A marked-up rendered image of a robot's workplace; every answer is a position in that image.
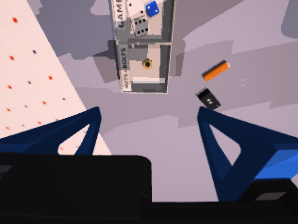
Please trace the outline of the black 9v battery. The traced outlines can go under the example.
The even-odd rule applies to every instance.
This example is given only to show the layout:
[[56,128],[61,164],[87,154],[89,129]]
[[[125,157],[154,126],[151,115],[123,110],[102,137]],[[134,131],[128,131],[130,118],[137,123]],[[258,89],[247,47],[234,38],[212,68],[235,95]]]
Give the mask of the black 9v battery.
[[198,95],[199,100],[209,109],[215,110],[221,104],[214,97],[214,95],[209,91],[209,89],[204,90],[202,93]]

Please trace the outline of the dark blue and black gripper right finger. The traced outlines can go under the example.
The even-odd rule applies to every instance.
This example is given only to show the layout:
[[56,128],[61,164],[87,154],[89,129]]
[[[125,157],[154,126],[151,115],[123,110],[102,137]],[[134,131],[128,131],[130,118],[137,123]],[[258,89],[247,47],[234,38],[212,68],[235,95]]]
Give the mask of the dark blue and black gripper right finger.
[[[197,121],[218,201],[237,200],[258,180],[291,180],[298,173],[298,138],[200,106]],[[210,127],[239,144],[233,166]]]

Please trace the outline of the brass hex nut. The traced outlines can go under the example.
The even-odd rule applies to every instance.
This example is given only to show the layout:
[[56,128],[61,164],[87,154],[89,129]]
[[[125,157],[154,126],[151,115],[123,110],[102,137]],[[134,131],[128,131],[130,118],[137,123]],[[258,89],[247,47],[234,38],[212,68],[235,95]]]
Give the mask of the brass hex nut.
[[149,69],[152,67],[152,61],[150,59],[146,59],[143,61],[143,67]]

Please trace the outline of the grey rack of labelled bins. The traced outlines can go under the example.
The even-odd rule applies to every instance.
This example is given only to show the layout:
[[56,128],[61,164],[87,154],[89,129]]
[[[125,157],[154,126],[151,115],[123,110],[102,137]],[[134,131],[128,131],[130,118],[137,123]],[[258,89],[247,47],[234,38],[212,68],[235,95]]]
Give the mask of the grey rack of labelled bins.
[[[151,32],[139,37],[125,1],[111,0],[122,93],[167,94],[176,0],[143,0]],[[150,18],[146,5],[153,1],[160,12]]]

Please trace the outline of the white domino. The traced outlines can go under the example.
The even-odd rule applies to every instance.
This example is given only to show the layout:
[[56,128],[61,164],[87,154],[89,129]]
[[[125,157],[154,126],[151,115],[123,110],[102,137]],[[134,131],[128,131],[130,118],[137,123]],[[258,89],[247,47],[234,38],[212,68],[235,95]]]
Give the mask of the white domino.
[[151,32],[143,0],[126,1],[127,9],[136,33],[136,37]]

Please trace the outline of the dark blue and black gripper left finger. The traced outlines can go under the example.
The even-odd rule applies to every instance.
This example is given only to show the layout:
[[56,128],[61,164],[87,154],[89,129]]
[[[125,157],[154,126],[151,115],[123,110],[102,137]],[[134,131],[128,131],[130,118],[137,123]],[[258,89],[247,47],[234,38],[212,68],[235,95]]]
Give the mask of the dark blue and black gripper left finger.
[[93,155],[102,116],[99,107],[0,138],[0,152],[59,154],[59,146],[89,125],[75,154]]

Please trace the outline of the orange cylinder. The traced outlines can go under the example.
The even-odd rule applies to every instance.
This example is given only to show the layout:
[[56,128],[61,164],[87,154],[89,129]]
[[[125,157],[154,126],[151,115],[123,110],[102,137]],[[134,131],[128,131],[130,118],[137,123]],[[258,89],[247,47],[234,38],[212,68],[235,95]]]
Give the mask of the orange cylinder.
[[203,77],[207,82],[210,79],[217,76],[218,74],[220,74],[221,72],[223,72],[224,70],[228,69],[229,67],[230,67],[229,63],[227,61],[225,61],[222,64],[220,64],[219,66],[217,66],[214,69],[212,69],[211,71],[209,71],[208,73],[206,73],[205,75],[203,75]]

